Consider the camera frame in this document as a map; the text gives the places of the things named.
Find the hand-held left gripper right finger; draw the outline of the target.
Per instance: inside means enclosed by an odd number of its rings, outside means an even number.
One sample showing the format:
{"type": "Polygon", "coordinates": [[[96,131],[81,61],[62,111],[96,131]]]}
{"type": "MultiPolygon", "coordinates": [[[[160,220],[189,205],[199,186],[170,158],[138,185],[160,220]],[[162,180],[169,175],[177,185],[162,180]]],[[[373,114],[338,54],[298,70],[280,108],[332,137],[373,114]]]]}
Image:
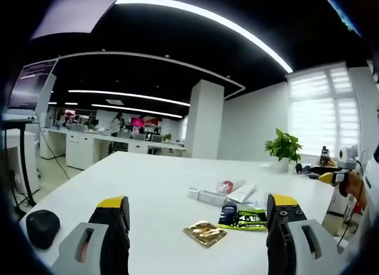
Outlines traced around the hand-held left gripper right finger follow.
{"type": "Polygon", "coordinates": [[[347,266],[334,237],[289,196],[268,195],[267,230],[268,274],[341,274],[347,266]]]}

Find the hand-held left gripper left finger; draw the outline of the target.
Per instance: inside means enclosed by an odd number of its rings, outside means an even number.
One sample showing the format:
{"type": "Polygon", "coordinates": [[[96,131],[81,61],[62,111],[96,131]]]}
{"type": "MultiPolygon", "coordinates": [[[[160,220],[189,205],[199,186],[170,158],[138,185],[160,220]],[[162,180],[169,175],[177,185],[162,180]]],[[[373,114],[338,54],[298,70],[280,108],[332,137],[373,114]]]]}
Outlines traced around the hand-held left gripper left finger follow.
{"type": "Polygon", "coordinates": [[[100,202],[60,243],[53,274],[129,274],[129,199],[100,202]]]}

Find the person's right hand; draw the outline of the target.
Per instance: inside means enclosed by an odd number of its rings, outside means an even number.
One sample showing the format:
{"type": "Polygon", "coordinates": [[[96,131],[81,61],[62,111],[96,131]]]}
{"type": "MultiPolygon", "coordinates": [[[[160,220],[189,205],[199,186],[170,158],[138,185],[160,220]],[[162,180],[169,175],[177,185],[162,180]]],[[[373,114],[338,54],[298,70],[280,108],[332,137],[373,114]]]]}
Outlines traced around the person's right hand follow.
{"type": "Polygon", "coordinates": [[[349,171],[347,180],[340,183],[340,194],[346,197],[348,194],[352,195],[359,203],[362,210],[365,210],[367,205],[367,198],[365,193],[364,182],[360,175],[355,171],[349,171]]]}

